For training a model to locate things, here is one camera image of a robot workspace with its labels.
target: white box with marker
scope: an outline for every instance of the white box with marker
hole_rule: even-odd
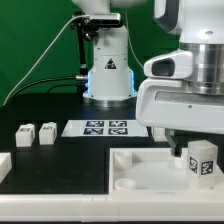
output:
[[[192,188],[214,188],[218,147],[206,140],[189,142],[187,178]]]
[[[57,137],[57,124],[44,123],[39,131],[40,145],[53,145]]]
[[[21,125],[16,132],[16,147],[30,147],[35,138],[33,124]]]

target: black table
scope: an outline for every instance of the black table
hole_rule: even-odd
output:
[[[109,119],[135,119],[135,105],[105,109],[82,104],[74,94],[28,94],[13,99],[0,109],[0,152],[11,152],[13,162],[0,194],[107,194],[109,149],[150,147],[152,137],[62,138],[61,134],[68,120]],[[58,137],[54,145],[40,146],[38,131],[47,122],[57,123]],[[16,148],[15,133],[27,123],[35,124],[34,143],[30,148]]]

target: white block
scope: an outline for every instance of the white block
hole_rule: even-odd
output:
[[[208,141],[195,141],[188,144],[187,178],[196,189],[214,188],[218,147]]]
[[[132,167],[132,153],[129,151],[115,152],[114,165],[117,169],[125,170]]]
[[[167,142],[165,128],[152,127],[151,133],[155,142]]]
[[[53,145],[57,137],[57,124],[50,122],[42,125],[39,131],[40,145]]]
[[[10,153],[0,153],[0,183],[12,169]]]
[[[30,147],[35,138],[35,128],[33,124],[21,125],[16,132],[16,146]]]

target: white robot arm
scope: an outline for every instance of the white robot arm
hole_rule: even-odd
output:
[[[135,102],[134,74],[128,66],[128,32],[122,26],[120,15],[110,13],[110,7],[134,7],[146,0],[72,1],[90,16],[86,25],[97,32],[93,38],[94,66],[88,74],[84,102],[103,107]]]
[[[137,99],[145,126],[224,133],[224,1],[155,0],[155,20],[181,34],[178,51],[149,60]]]
[[[85,14],[109,13],[110,7],[130,8],[142,5],[146,0],[72,0]]]

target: green wall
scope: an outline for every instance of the green wall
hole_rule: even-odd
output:
[[[153,21],[152,2],[148,0],[144,7],[128,10],[130,36],[141,63],[178,47],[177,37],[165,34]],[[77,10],[70,0],[0,0],[0,104]],[[125,11],[118,11],[125,18]],[[89,68],[92,66],[91,46],[86,43]],[[138,86],[145,76],[131,53],[129,65],[137,75]],[[24,84],[71,76],[78,71],[76,32],[67,28]],[[24,93],[46,92],[50,86],[39,85]],[[74,91],[72,88],[57,90]]]

